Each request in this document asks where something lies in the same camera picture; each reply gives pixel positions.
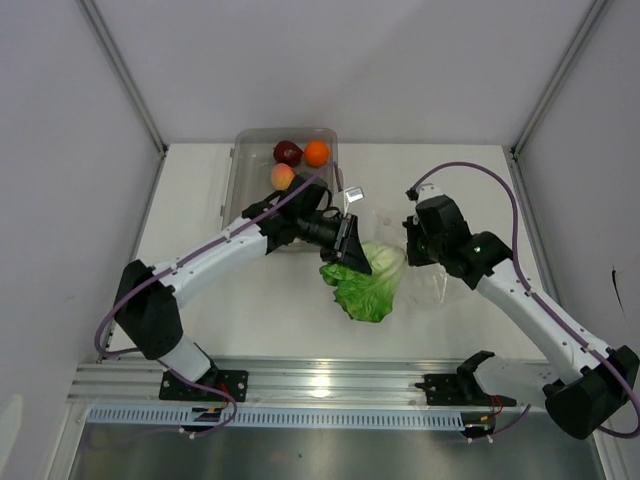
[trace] gray floor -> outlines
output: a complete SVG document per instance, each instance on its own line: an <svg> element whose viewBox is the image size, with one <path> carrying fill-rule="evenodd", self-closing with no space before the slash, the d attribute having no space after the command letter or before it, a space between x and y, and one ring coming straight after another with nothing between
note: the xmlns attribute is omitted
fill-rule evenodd
<svg viewBox="0 0 640 480"><path fill-rule="evenodd" d="M145 430L92 426L71 478L604 479L593 442L569 438L546 415L492 445L460 444L444 432L228 428L193 441L167 432L102 448Z"/></svg>

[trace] peach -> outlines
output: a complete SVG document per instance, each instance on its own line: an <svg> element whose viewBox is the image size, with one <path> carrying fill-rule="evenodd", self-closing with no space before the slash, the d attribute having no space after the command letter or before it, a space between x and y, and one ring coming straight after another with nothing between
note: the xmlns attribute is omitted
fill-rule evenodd
<svg viewBox="0 0 640 480"><path fill-rule="evenodd" d="M279 163L271 170L271 185L276 190L286 190L296 176L293 169L284 163Z"/></svg>

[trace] green lettuce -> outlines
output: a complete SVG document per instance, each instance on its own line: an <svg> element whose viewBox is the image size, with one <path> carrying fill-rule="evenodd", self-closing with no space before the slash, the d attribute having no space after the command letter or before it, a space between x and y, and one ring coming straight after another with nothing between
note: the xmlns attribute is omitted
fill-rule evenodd
<svg viewBox="0 0 640 480"><path fill-rule="evenodd" d="M372 275L336 263L323 265L320 274L327 285L336 287L335 301L349 318L380 323L393 310L393 297L407 265L404 250L382 242L362 244Z"/></svg>

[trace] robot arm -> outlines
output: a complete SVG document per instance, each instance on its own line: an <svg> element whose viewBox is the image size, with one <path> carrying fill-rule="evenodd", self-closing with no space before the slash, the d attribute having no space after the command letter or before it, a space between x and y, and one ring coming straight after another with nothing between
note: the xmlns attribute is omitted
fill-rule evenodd
<svg viewBox="0 0 640 480"><path fill-rule="evenodd" d="M272 201L291 194L304 183L296 176L284 193L270 195L257 202L207 244L219 239L220 245L195 258L182 257L148 267L136 260L123 271L116 302L154 271L171 267L173 272L138 293L116 314L115 320L149 360L158 360L189 381L197 382L211 369L209 357L191 341L182 329L180 309L219 275L248 263L300 238L320 247L326 262L338 262L365 274L371 274L358 237L358 218L335 208L318 210L327 185L312 183L286 205L257 223ZM237 235L232 232L244 229Z"/></svg>
<svg viewBox="0 0 640 480"><path fill-rule="evenodd" d="M607 358L633 387L637 355L628 347L612 349L588 332L544 292L536 291L574 331L588 342L583 348L532 297L516 273L513 253L490 232L472 235L455 202L433 185L415 192L415 215L404 222L409 265L439 263L451 276L506 313L549 360L533 367L480 352L465 362L477 387L489 395L505 395L545 407L568 434L586 438L628 401L611 373L588 351Z"/></svg>

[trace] orange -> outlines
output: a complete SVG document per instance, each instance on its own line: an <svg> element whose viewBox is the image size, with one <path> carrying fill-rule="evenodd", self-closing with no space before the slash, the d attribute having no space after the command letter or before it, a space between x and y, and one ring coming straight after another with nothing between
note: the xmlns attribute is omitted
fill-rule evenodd
<svg viewBox="0 0 640 480"><path fill-rule="evenodd" d="M320 140L314 140L304 149L304 159L312 167L321 167L329 160L329 147Z"/></svg>

